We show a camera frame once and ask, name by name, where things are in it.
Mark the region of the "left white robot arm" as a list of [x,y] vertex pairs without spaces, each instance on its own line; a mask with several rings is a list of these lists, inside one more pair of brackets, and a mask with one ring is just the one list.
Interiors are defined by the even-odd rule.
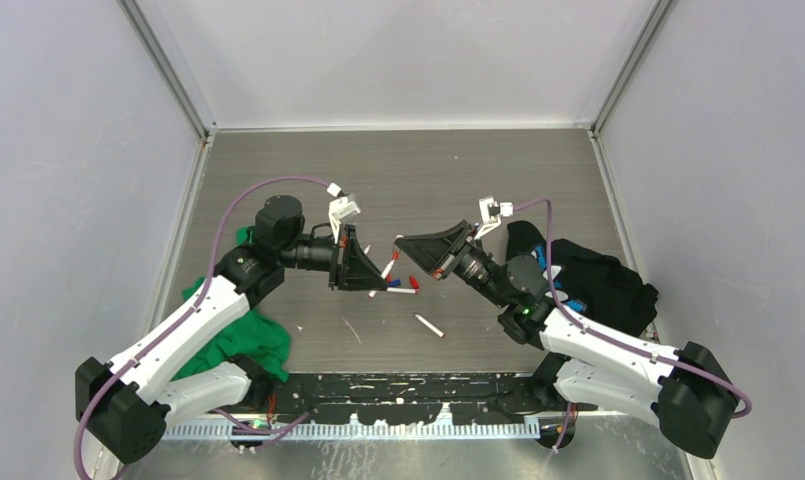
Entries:
[[75,445],[90,433],[121,463],[146,456],[174,425],[216,408],[263,409],[273,376],[246,354],[177,379],[181,368],[218,333],[247,314],[285,280],[288,268],[321,271],[331,289],[383,291],[386,275],[360,247],[349,218],[354,195],[336,194],[328,208],[328,236],[304,231],[301,202],[269,198],[249,237],[223,256],[202,286],[145,337],[110,360],[89,358],[75,372]]

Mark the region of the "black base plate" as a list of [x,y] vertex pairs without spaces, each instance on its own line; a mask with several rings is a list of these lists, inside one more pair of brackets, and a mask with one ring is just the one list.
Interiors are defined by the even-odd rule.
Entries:
[[285,423],[306,413],[320,425],[428,425],[447,410],[454,426],[520,423],[557,414],[566,403],[545,394],[528,373],[292,373],[223,411],[258,414]]

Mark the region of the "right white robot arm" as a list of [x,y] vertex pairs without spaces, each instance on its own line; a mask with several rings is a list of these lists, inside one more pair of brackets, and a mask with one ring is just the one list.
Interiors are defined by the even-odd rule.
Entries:
[[465,221],[433,234],[399,236],[395,247],[437,280],[456,276],[503,308],[497,321],[519,344],[546,351],[536,403],[555,411],[566,402],[640,419],[685,452],[717,454],[731,423],[751,403],[711,350],[653,344],[580,315],[555,288],[557,273],[532,249],[492,259]]

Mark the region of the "green cloth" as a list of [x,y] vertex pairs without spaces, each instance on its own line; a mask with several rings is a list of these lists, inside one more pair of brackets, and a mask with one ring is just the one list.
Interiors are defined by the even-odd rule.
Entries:
[[215,334],[178,370],[180,380],[211,370],[235,355],[246,355],[271,376],[287,381],[285,363],[291,350],[291,336],[278,322],[251,309]]

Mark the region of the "black daisy cloth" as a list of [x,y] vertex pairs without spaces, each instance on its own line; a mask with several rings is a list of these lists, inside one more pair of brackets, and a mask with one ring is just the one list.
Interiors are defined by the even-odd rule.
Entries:
[[575,312],[632,336],[656,319],[658,290],[617,258],[567,239],[554,240],[548,256],[545,238],[532,223],[511,222],[507,230],[506,257],[534,257],[543,275],[552,272],[559,298]]

